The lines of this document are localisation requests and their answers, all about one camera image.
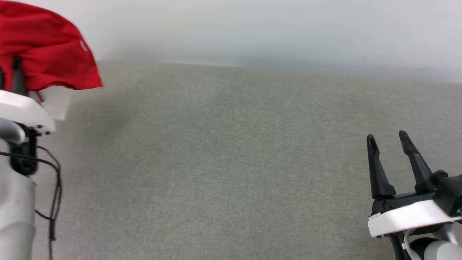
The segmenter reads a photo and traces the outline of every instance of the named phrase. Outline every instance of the red cloth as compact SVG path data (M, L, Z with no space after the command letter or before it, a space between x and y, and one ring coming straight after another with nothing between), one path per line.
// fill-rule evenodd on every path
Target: red cloth
M0 0L0 68L6 90L11 90L15 56L22 60L30 91L102 86L93 54L71 22L43 8Z

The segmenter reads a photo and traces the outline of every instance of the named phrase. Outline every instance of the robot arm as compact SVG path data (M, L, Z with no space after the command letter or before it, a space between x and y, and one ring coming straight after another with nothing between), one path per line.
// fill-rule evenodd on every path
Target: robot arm
M388 183L373 135L367 137L371 192L374 203L369 217L372 237L391 239L397 260L462 259L452 224L462 221L462 177L444 171L432 174L405 131L399 133L404 153L416 180L415 193L396 195ZM412 235L432 234L410 241Z

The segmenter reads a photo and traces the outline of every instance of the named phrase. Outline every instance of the gray carpet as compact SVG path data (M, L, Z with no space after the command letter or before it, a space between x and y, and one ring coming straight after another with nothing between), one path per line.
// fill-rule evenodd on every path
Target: gray carpet
M366 136L398 193L406 130L462 169L462 87L151 62L101 62L40 143L60 159L56 259L393 259L371 238ZM48 211L54 176L34 177ZM47 258L36 218L34 259ZM462 229L457 227L459 238Z

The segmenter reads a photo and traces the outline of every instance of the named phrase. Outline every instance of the wire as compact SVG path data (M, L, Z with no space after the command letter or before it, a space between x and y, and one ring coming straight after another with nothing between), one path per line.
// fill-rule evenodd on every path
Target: wire
M53 244L53 241L56 241L56 235L55 235L56 218L58 217L58 212L61 207L61 197L62 197L61 165L58 162L58 160L53 156L53 154L51 154L49 150L47 150L46 148L42 146L37 146L37 148L44 150L56 162L56 165L47 160L43 160L43 159L39 159L36 157L31 157L31 156L12 154L12 153L1 152L1 151L0 151L0 155L41 162L41 163L50 165L56 171L56 185L55 185L55 192L53 194L53 202L51 205L50 216L46 216L42 214L41 212L39 212L38 210L35 210L35 212L39 216L49 221L48 250L49 250L49 259L52 260L53 259L53 245L52 244Z

